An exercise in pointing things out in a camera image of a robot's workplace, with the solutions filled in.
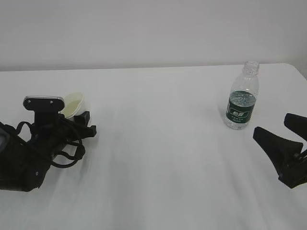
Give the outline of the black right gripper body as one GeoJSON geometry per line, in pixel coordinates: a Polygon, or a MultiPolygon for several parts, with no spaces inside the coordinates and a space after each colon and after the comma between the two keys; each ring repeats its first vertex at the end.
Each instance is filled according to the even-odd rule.
{"type": "Polygon", "coordinates": [[[292,155],[289,161],[285,161],[278,173],[278,179],[293,189],[307,182],[307,150],[292,155]]]}

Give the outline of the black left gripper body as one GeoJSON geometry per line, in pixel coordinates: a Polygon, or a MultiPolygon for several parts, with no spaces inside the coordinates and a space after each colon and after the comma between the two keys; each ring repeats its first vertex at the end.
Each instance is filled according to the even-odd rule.
{"type": "Polygon", "coordinates": [[[51,151],[51,158],[57,155],[64,156],[69,160],[78,161],[84,156],[82,139],[75,139],[72,136],[73,126],[79,125],[74,120],[68,120],[64,115],[58,114],[54,117],[34,118],[31,126],[31,139],[28,141],[38,151],[51,151]],[[62,150],[66,145],[76,147],[75,154],[69,155],[62,150]]]}

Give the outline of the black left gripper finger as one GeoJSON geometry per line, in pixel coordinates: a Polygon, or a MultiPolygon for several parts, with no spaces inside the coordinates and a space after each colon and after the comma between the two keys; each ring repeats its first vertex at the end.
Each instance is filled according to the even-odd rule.
{"type": "Polygon", "coordinates": [[[75,123],[84,126],[84,127],[88,127],[89,123],[90,123],[90,112],[89,111],[84,111],[82,114],[80,115],[75,115],[73,117],[73,120],[75,123]]]}
{"type": "Polygon", "coordinates": [[[90,127],[75,125],[73,126],[72,136],[75,139],[93,138],[97,134],[96,126],[90,127]]]}

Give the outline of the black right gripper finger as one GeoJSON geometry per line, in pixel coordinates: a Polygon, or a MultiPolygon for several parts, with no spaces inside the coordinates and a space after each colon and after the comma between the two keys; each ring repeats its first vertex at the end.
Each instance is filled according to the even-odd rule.
{"type": "Polygon", "coordinates": [[[254,129],[253,139],[267,154],[278,175],[301,167],[302,160],[298,156],[303,143],[279,137],[259,126],[254,129]]]}
{"type": "Polygon", "coordinates": [[[299,135],[302,139],[307,140],[307,118],[287,113],[284,118],[284,126],[299,135]]]}

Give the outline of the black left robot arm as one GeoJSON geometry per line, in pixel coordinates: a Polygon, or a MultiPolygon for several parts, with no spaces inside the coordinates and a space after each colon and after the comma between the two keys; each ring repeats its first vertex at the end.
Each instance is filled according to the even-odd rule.
{"type": "Polygon", "coordinates": [[[0,188],[29,192],[39,188],[51,166],[66,169],[86,153],[83,139],[96,135],[90,112],[72,121],[60,113],[35,113],[31,124],[0,125],[0,188]]]}

